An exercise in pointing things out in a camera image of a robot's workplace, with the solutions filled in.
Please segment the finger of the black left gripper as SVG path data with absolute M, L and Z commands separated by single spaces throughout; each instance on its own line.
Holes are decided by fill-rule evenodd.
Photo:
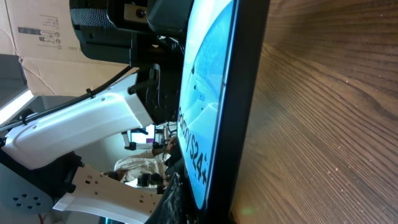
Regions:
M 147 22 L 152 31 L 183 37 L 193 0 L 148 0 Z

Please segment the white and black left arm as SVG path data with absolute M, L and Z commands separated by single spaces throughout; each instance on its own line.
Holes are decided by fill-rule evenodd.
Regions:
M 100 139 L 177 119 L 191 1 L 2 1 L 1 52 L 19 56 L 34 93 L 75 98 L 2 118 L 1 203 L 144 223 L 161 195 L 82 163 Z

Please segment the blue Galaxy smartphone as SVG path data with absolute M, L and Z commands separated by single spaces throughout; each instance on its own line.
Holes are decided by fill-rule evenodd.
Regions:
M 195 223 L 231 223 L 270 2 L 195 1 L 190 13 L 177 136 Z

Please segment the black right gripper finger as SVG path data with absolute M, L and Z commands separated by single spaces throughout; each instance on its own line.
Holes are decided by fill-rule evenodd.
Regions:
M 145 224 L 191 224 L 192 199 L 186 191 L 184 179 L 174 173 L 158 205 Z

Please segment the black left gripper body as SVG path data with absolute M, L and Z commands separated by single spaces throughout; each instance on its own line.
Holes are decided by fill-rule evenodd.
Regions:
M 176 121 L 183 68 L 179 43 L 168 37 L 132 34 L 130 65 L 138 70 L 129 94 L 139 98 L 155 124 Z

